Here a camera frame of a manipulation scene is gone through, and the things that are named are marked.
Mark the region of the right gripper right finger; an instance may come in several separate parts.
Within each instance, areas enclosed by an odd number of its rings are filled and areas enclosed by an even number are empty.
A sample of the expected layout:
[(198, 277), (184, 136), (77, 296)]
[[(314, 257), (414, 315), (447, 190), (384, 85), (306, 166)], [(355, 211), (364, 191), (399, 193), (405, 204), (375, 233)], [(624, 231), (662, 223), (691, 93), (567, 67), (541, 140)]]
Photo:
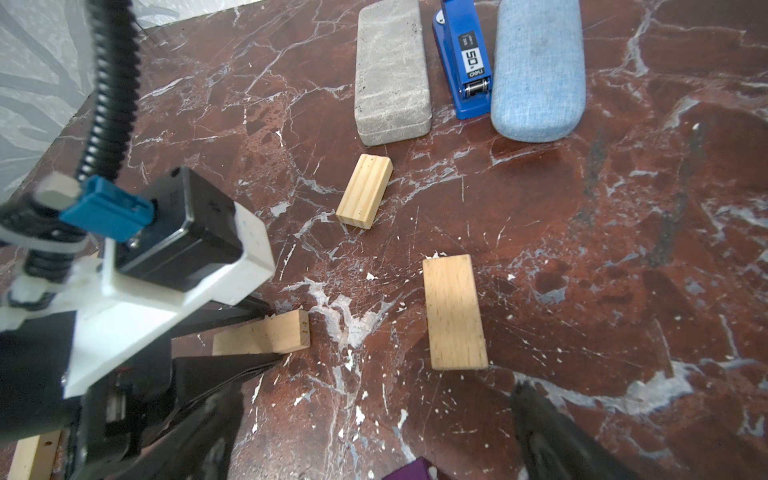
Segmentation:
[(515, 438), (531, 479), (637, 479), (639, 475), (560, 413), (529, 382), (511, 394)]

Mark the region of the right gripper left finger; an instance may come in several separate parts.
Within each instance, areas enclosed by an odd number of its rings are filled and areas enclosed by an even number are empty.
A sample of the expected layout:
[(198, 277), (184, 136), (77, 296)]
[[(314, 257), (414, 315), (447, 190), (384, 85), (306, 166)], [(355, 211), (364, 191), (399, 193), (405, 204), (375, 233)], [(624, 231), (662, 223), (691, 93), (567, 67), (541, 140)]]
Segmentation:
[(279, 354), (179, 357), (124, 369), (81, 399), (80, 479), (225, 479), (244, 416), (242, 385)]

